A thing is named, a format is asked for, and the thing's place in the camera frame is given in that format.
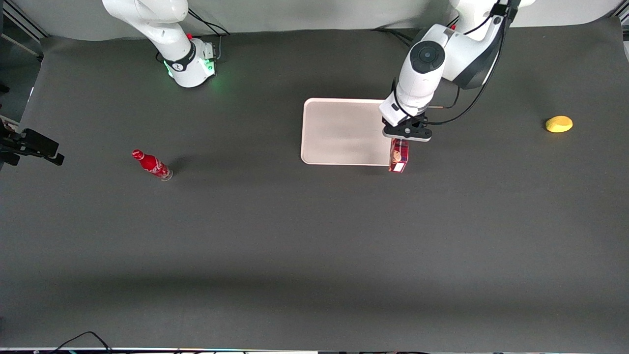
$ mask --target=gray table surface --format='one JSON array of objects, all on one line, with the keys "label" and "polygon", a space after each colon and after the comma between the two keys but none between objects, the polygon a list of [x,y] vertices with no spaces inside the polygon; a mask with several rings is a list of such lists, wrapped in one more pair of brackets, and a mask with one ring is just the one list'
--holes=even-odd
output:
[{"label": "gray table surface", "polygon": [[[0,173],[0,345],[629,352],[617,19],[511,30],[403,174],[299,158],[306,99],[387,96],[390,35],[234,35],[194,89],[148,41],[44,44],[21,126],[66,160]],[[560,114],[575,127],[544,131]]]}]

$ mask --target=coca-cola bottle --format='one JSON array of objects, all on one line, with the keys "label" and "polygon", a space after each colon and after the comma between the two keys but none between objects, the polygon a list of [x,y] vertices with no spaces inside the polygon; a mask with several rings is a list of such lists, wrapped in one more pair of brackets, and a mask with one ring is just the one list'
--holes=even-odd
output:
[{"label": "coca-cola bottle", "polygon": [[172,171],[162,161],[153,155],[147,155],[140,150],[134,150],[131,155],[140,162],[140,165],[150,174],[159,177],[162,181],[168,181],[172,177]]}]

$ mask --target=cable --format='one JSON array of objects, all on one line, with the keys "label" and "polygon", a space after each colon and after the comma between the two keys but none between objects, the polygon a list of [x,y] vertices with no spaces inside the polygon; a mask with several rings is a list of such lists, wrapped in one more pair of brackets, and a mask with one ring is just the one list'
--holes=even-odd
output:
[{"label": "cable", "polygon": [[376,32],[388,32],[388,33],[392,33],[393,35],[398,35],[402,38],[404,38],[405,40],[410,40],[413,41],[414,38],[409,36],[409,35],[405,35],[404,33],[400,32],[400,31],[396,31],[396,30],[392,30],[390,28],[374,28],[372,31],[376,31]]},{"label": "cable", "polygon": [[491,14],[490,14],[489,16],[487,16],[487,18],[486,18],[486,19],[485,19],[485,20],[484,20],[484,21],[483,21],[480,25],[478,25],[478,26],[477,26],[475,29],[473,29],[473,30],[469,30],[469,31],[465,32],[465,33],[464,33],[464,35],[468,35],[468,34],[472,33],[473,31],[478,30],[480,27],[483,27],[483,26],[487,23],[487,21],[489,21],[489,19],[490,19],[491,17],[492,17],[492,16],[491,16]]},{"label": "cable", "polygon": [[82,337],[82,336],[84,336],[84,335],[86,335],[86,334],[91,334],[91,335],[93,335],[94,337],[96,337],[96,339],[97,339],[99,342],[101,342],[101,344],[105,347],[105,350],[107,351],[107,353],[108,353],[108,354],[111,354],[111,347],[110,347],[109,345],[107,345],[107,343],[105,343],[105,341],[104,341],[101,337],[99,337],[99,336],[98,336],[98,334],[96,334],[96,333],[94,333],[94,332],[92,332],[92,331],[83,332],[83,333],[79,334],[78,336],[76,336],[76,337],[72,338],[71,340],[64,341],[64,342],[63,342],[60,346],[58,346],[58,347],[57,347],[57,349],[55,349],[55,350],[51,351],[51,352],[50,352],[50,354],[54,354],[54,353],[58,352],[58,351],[59,351],[59,349],[61,349],[61,348],[65,347],[65,345],[66,345],[66,344],[68,344],[68,343],[70,343],[71,341],[74,341],[74,340],[76,340],[77,338],[80,338],[80,337]]},{"label": "cable", "polygon": [[[444,120],[442,122],[428,122],[428,121],[424,121],[422,119],[421,122],[427,125],[443,125],[446,123],[450,123],[450,122],[454,122],[455,120],[459,119],[460,117],[463,117],[465,114],[467,114],[467,112],[469,112],[472,107],[474,107],[474,105],[476,104],[476,102],[478,102],[478,99],[481,97],[483,91],[485,91],[485,88],[487,87],[487,84],[489,83],[489,80],[491,79],[491,77],[494,74],[494,71],[496,69],[496,66],[498,64],[498,61],[500,60],[500,55],[503,52],[503,44],[504,44],[504,39],[506,38],[506,32],[507,32],[507,17],[505,17],[502,27],[503,27],[503,34],[500,38],[500,44],[498,45],[498,54],[496,55],[496,61],[494,62],[492,71],[489,73],[489,75],[487,76],[487,80],[485,81],[485,84],[482,85],[481,89],[478,91],[478,93],[476,94],[476,97],[474,98],[474,100],[472,101],[472,103],[470,103],[470,105],[459,115],[457,115],[454,118],[448,119],[448,120]],[[402,111],[402,113],[404,113],[405,115],[409,116],[410,118],[418,118],[417,116],[411,115],[409,114],[406,110],[404,110],[404,108],[399,104],[398,101],[398,92],[396,87],[397,85],[394,85],[393,87],[393,98],[395,99],[395,103],[398,105],[399,109]]]},{"label": "cable", "polygon": [[454,102],[452,102],[451,105],[449,105],[449,106],[428,106],[428,107],[432,108],[434,110],[449,110],[450,108],[452,108],[455,105],[457,105],[457,102],[459,101],[459,95],[460,94],[461,94],[461,88],[457,86],[457,96],[454,98]]},{"label": "cable", "polygon": [[214,58],[214,60],[218,60],[218,59],[220,59],[220,58],[221,58],[221,53],[222,53],[222,50],[221,50],[222,38],[223,38],[223,36],[218,36],[218,55],[216,56],[216,58]]},{"label": "cable", "polygon": [[192,10],[189,10],[190,16],[194,17],[195,19],[201,21],[204,25],[206,25],[210,30],[212,30],[212,32],[214,32],[217,36],[221,36],[220,33],[218,33],[214,27],[212,27],[209,23],[205,22],[205,20],[203,20],[201,17],[199,17],[199,15],[197,15],[196,13],[194,13]]},{"label": "cable", "polygon": [[404,45],[407,47],[410,47],[413,40],[415,40],[413,37],[409,35],[405,35],[404,33],[400,31],[392,30],[390,28],[374,28],[372,31],[390,33],[394,35],[397,39],[399,39],[400,42],[404,43]]},{"label": "cable", "polygon": [[448,23],[448,25],[446,27],[450,28],[450,27],[456,25],[457,22],[459,22],[459,18],[460,18],[460,16],[455,17],[454,20],[450,21],[450,23]]},{"label": "cable", "polygon": [[218,34],[218,32],[217,32],[214,28],[212,28],[211,26],[214,26],[214,27],[218,27],[218,28],[220,28],[220,29],[221,29],[223,32],[225,32],[225,34],[226,34],[226,35],[228,35],[228,36],[230,36],[230,35],[231,35],[231,33],[229,33],[229,32],[228,32],[226,29],[224,29],[222,26],[219,26],[219,25],[217,25],[216,23],[208,22],[208,21],[206,21],[206,20],[202,19],[202,18],[201,18],[198,14],[196,14],[196,13],[195,13],[192,9],[188,9],[188,13],[190,13],[190,14],[192,15],[192,17],[194,17],[195,19],[197,19],[197,20],[199,20],[199,21],[201,21],[201,22],[205,23],[205,25],[206,25],[206,26],[208,26],[208,27],[210,27],[210,28],[211,28],[211,29],[212,29],[212,30],[216,33],[216,35],[217,35],[217,36],[220,36],[220,34]]}]

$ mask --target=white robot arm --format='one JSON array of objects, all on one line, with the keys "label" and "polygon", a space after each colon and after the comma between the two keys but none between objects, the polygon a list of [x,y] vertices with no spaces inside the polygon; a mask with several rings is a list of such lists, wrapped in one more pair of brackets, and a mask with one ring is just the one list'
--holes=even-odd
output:
[{"label": "white robot arm", "polygon": [[[483,86],[498,59],[506,30],[522,6],[520,0],[498,0],[496,3],[494,0],[451,1],[456,3],[455,9],[463,21],[457,29],[470,27],[467,19],[470,16],[476,19],[476,26],[463,34],[433,25],[411,47],[402,65],[399,82],[380,105],[387,137],[429,141],[432,132],[426,128],[430,122],[424,112],[441,78],[452,81],[461,89]],[[524,0],[524,5],[534,1]],[[479,13],[486,15],[480,22],[476,16]],[[475,40],[472,35],[477,35],[478,31],[483,31],[484,35]]]},{"label": "white robot arm", "polygon": [[103,0],[103,5],[153,42],[180,86],[199,86],[214,75],[212,44],[188,38],[178,24],[188,14],[187,0]]}]

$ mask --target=white tray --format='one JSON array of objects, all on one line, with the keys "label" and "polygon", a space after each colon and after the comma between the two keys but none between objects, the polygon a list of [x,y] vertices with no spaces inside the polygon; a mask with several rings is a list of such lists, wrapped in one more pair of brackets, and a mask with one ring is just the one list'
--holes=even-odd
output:
[{"label": "white tray", "polygon": [[304,103],[301,159],[307,164],[388,166],[382,100],[310,98]]}]

